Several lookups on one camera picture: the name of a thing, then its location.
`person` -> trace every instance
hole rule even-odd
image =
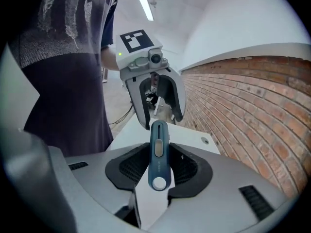
[[[38,0],[8,41],[40,94],[24,130],[60,148],[64,156],[102,152],[113,140],[101,66],[119,70],[109,48],[117,2]]]

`brick wall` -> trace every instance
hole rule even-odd
[[[242,161],[285,192],[311,175],[311,62],[245,57],[182,72],[179,125],[210,133],[221,154]]]

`ceiling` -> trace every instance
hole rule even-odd
[[[116,34],[129,25],[187,39],[209,0],[149,0],[154,21],[148,21],[139,0],[119,0],[115,12]]]

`fluorescent light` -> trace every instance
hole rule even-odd
[[[141,3],[142,8],[144,9],[144,12],[145,12],[145,14],[146,14],[146,16],[147,16],[147,19],[148,19],[149,21],[153,21],[153,20],[154,20],[154,17],[153,17],[153,15],[152,15],[152,12],[151,12],[150,5],[149,5],[148,0],[139,0],[139,1],[140,1],[140,3]]]

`white feather graphic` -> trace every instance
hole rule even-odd
[[[84,3],[84,16],[86,18],[86,24],[88,28],[90,27],[90,24],[91,24],[92,5],[93,5],[92,1],[87,2],[86,0]]]
[[[66,0],[65,1],[65,26],[66,34],[70,36],[76,47],[77,43],[75,38],[78,36],[77,25],[76,25],[76,11],[79,0]]]
[[[42,0],[38,13],[38,27],[48,32],[51,29],[51,8],[54,0]]]

